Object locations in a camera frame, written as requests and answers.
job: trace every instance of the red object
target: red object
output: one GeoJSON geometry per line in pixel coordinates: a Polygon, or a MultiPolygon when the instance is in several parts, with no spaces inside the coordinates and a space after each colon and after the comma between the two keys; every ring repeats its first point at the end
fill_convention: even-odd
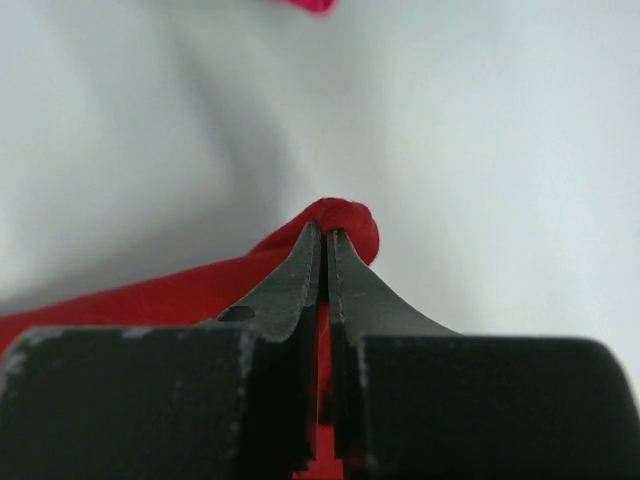
{"type": "Polygon", "coordinates": [[[336,3],[335,0],[284,0],[311,13],[327,13],[336,3]]]}
{"type": "MultiPolygon", "coordinates": [[[[307,207],[243,257],[5,317],[0,321],[0,352],[32,326],[177,326],[216,318],[287,257],[304,225],[312,221],[318,222],[325,233],[345,229],[366,263],[376,257],[378,228],[369,209],[359,203],[324,198],[307,207]]],[[[330,394],[331,354],[326,305],[321,306],[319,317],[318,375],[323,392],[330,394]]],[[[296,474],[295,478],[342,478],[341,463],[333,457],[331,426],[319,427],[318,459],[311,471],[296,474]]]]}

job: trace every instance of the red fabric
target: red fabric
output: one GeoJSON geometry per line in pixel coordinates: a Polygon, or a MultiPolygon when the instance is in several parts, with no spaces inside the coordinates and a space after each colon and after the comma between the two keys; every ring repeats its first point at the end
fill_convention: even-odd
{"type": "Polygon", "coordinates": [[[336,3],[335,0],[284,0],[311,13],[327,13],[336,3]]]}
{"type": "MultiPolygon", "coordinates": [[[[371,263],[376,257],[378,228],[369,209],[359,203],[324,198],[307,207],[243,257],[5,317],[0,322],[0,352],[4,352],[17,335],[31,326],[177,326],[215,318],[282,263],[303,226],[311,221],[318,222],[325,233],[337,228],[345,229],[366,263],[371,263]]],[[[330,393],[327,317],[326,305],[321,306],[318,375],[322,391],[330,393]]],[[[333,459],[330,426],[319,429],[318,450],[318,459],[312,470],[297,478],[342,478],[341,464],[333,459]]]]}

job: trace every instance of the black metal tool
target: black metal tool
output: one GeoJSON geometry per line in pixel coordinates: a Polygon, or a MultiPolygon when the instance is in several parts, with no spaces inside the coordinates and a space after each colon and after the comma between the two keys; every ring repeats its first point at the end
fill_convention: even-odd
{"type": "Polygon", "coordinates": [[[347,478],[640,476],[604,347],[458,335],[310,224],[215,321],[22,335],[0,372],[0,478],[291,478],[314,453],[322,301],[347,478]]]}

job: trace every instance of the red cloth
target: red cloth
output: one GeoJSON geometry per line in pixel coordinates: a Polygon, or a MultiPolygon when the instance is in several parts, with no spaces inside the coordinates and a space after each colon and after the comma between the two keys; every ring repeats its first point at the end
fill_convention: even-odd
{"type": "MultiPolygon", "coordinates": [[[[366,263],[376,257],[378,228],[369,209],[359,203],[324,198],[307,207],[243,257],[5,317],[0,321],[0,352],[31,326],[177,326],[215,318],[282,263],[304,225],[311,221],[318,222],[325,233],[345,229],[366,263]]],[[[326,305],[320,308],[319,321],[318,375],[321,389],[330,393],[331,354],[326,305]]],[[[296,474],[296,478],[342,478],[341,464],[333,459],[330,426],[319,429],[318,459],[312,470],[296,474]]]]}
{"type": "Polygon", "coordinates": [[[285,0],[311,13],[327,13],[335,0],[285,0]]]}

